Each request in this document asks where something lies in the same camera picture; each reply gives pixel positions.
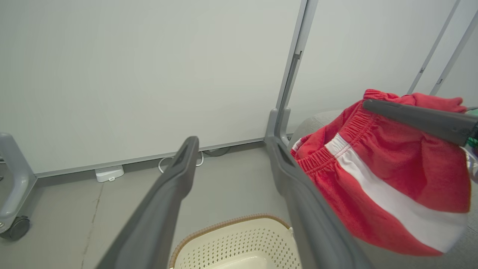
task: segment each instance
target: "elastic waistband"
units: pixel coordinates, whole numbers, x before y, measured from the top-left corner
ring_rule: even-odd
[[[344,143],[327,143],[327,145],[321,145],[318,150],[309,156],[297,160],[297,163],[308,176],[322,170],[329,164],[335,162],[335,159],[346,150],[346,147],[350,147],[360,140],[376,122],[377,116],[378,115],[362,108],[361,102],[357,107],[357,111],[352,115],[352,118],[338,133],[333,134],[340,134],[340,136],[344,138]]]

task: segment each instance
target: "floor crack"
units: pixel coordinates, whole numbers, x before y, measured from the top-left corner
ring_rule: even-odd
[[[101,198],[101,194],[103,193],[103,187],[104,186],[105,186],[104,184],[101,185],[101,189],[99,190],[98,199],[96,199],[96,208],[95,208],[95,213],[93,214],[93,219],[91,220],[90,230],[88,232],[87,245],[85,246],[85,250],[83,250],[83,259],[81,261],[81,269],[83,269],[83,265],[85,263],[85,257],[86,257],[87,252],[88,252],[88,247],[89,247],[91,235],[93,234],[93,229],[95,227],[95,218],[96,218],[96,213],[98,212],[99,199]]]

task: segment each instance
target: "perforated basket wall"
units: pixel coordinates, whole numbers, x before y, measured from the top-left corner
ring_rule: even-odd
[[[210,226],[186,237],[170,262],[175,269],[301,269],[292,229],[257,214]]]

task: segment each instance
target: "metal frame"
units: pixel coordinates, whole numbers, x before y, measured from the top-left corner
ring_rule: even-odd
[[[37,178],[10,134],[0,133],[0,152],[13,174],[13,189],[0,209],[1,234],[11,227]]]
[[[318,0],[302,0],[301,2],[279,91],[279,98],[277,99],[275,108],[272,109],[269,114],[266,138],[273,136],[280,137],[285,145],[289,144],[286,129],[291,113],[291,109],[287,107],[287,104],[289,103],[292,87],[297,76],[302,55],[304,54],[305,44],[307,43],[310,28],[312,27],[317,3]]]
[[[450,21],[451,21],[451,18],[453,17],[453,14],[455,14],[455,10],[456,8],[458,7],[458,4],[460,3],[461,0],[456,0],[455,4],[453,5],[451,11],[450,11],[450,14],[448,15],[448,18],[446,19],[445,21],[445,24],[443,25],[442,27],[442,30],[440,31],[440,33],[438,34],[436,40],[435,40],[435,43],[433,43],[433,46],[432,46],[432,49],[430,50],[430,52],[428,53],[428,56],[426,57],[425,61],[423,62],[423,65],[422,67],[420,68],[420,71],[418,71],[418,74],[417,76],[415,77],[415,80],[412,82],[412,85],[410,86],[410,89],[408,89],[408,92],[407,94],[412,94],[413,90],[415,89],[415,87],[417,86],[418,84],[418,81],[420,80],[420,78],[422,77],[422,74],[423,72],[425,72],[425,68],[426,66],[428,65],[428,63],[430,62],[430,59],[432,58],[433,56],[433,53],[435,52],[436,50],[436,47],[438,47],[438,44],[440,43],[440,40],[442,39],[442,36],[443,34],[445,33],[446,31],[446,28],[448,27],[448,25],[450,24]]]
[[[475,13],[475,16],[473,16],[473,19],[471,20],[470,24],[468,25],[467,30],[463,34],[463,37],[461,38],[460,42],[458,43],[458,46],[456,46],[455,51],[451,55],[450,60],[446,64],[445,68],[443,69],[442,74],[438,78],[438,81],[436,82],[435,86],[433,86],[432,91],[430,92],[430,95],[436,95],[438,90],[440,90],[440,87],[443,85],[443,81],[445,78],[448,76],[450,73],[451,68],[455,64],[456,60],[458,59],[458,56],[460,56],[461,51],[465,47],[465,45],[468,42],[468,39],[470,39],[471,34],[473,33],[473,30],[475,29],[476,25],[478,24],[478,11]]]

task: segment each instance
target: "white cable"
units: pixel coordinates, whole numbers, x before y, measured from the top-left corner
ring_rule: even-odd
[[[162,158],[161,160],[159,160],[158,169],[159,169],[159,171],[161,172],[161,174],[164,174],[164,171],[161,169],[161,163],[162,163],[164,160],[166,160],[166,159],[168,159],[168,158],[173,158],[173,157],[166,157],[166,158]],[[203,152],[201,151],[201,162],[200,162],[199,164],[196,164],[196,167],[199,167],[199,166],[203,165],[203,163],[204,163],[204,154],[203,154]]]

